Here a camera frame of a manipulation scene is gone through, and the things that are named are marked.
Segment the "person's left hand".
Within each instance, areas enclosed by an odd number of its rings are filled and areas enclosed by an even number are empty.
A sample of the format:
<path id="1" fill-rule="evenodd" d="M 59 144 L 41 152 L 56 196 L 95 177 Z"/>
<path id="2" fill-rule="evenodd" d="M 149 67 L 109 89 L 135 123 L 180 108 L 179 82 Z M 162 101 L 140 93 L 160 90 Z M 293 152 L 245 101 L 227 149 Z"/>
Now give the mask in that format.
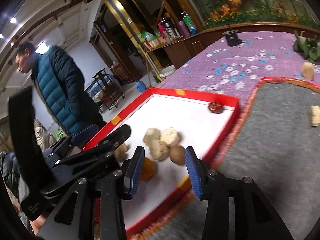
<path id="1" fill-rule="evenodd" d="M 46 219 L 48 218 L 48 216 L 49 216 L 48 213 L 43 213 L 39 217 L 37 217 L 35 220 L 29 221 L 35 236 L 39 233 L 40 228 L 46 222 Z"/>

